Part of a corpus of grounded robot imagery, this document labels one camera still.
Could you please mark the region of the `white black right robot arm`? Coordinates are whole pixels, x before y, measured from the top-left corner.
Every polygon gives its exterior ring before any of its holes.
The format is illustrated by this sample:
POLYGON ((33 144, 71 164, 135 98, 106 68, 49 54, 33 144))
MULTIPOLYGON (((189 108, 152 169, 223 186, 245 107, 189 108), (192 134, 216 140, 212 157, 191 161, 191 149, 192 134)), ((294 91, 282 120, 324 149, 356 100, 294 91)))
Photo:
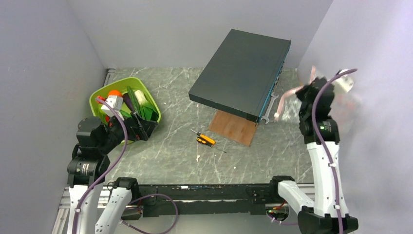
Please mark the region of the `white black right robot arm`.
POLYGON ((315 78, 296 96, 301 101, 299 125, 312 163, 315 197, 304 193, 292 177, 278 175, 270 181, 269 198, 283 200, 293 209, 302 234, 349 234, 359 223, 350 216, 341 189, 339 131, 329 115, 334 87, 326 78, 315 78))

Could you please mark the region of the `clear pink zip top bag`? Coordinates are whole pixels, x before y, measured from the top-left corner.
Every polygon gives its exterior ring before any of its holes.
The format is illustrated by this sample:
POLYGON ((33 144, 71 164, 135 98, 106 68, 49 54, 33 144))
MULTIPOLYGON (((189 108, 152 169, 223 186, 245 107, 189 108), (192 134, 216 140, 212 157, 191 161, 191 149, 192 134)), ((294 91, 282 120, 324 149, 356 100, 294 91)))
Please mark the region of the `clear pink zip top bag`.
POLYGON ((294 87, 281 95, 276 112, 274 113, 274 121, 296 122, 299 121, 299 109, 301 101, 297 98, 296 92, 302 89, 305 85, 310 84, 317 75, 317 69, 312 66, 309 81, 298 87, 294 87))

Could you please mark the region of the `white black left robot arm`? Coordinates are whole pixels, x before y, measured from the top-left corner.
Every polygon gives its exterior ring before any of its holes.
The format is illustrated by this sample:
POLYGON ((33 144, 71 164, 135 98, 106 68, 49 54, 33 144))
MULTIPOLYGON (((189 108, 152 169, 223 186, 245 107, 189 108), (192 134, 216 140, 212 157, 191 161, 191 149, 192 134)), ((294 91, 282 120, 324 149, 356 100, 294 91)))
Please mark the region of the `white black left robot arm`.
POLYGON ((128 141, 147 141, 157 126, 156 114, 145 120, 137 112, 130 117, 113 116, 107 122, 96 116, 79 122, 78 143, 67 167, 71 201, 69 234, 114 233, 125 206, 135 204, 141 194, 135 178, 118 178, 114 183, 114 200, 101 217, 97 217, 105 176, 114 167, 108 154, 120 144, 123 145, 123 154, 128 141))

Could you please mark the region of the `green toy cucumber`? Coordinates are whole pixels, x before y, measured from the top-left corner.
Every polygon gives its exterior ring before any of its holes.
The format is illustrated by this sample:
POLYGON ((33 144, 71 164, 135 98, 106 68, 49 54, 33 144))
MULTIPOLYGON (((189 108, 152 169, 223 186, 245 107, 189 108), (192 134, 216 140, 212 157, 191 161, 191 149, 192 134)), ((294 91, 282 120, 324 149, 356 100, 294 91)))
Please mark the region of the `green toy cucumber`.
POLYGON ((131 100, 134 112, 137 112, 140 115, 141 114, 140 105, 139 105, 138 99, 133 89, 130 86, 127 86, 127 91, 128 91, 128 95, 131 100))

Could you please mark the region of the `purple toy eggplant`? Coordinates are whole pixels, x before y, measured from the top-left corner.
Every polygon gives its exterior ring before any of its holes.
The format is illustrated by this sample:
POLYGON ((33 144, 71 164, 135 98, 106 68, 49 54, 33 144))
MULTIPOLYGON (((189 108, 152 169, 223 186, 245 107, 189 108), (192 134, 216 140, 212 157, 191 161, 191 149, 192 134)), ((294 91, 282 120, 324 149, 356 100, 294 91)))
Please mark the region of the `purple toy eggplant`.
POLYGON ((132 104, 132 101, 131 101, 130 96, 129 96, 128 93, 123 94, 123 102, 128 107, 128 109, 130 110, 131 113, 135 112, 134 106, 132 104))

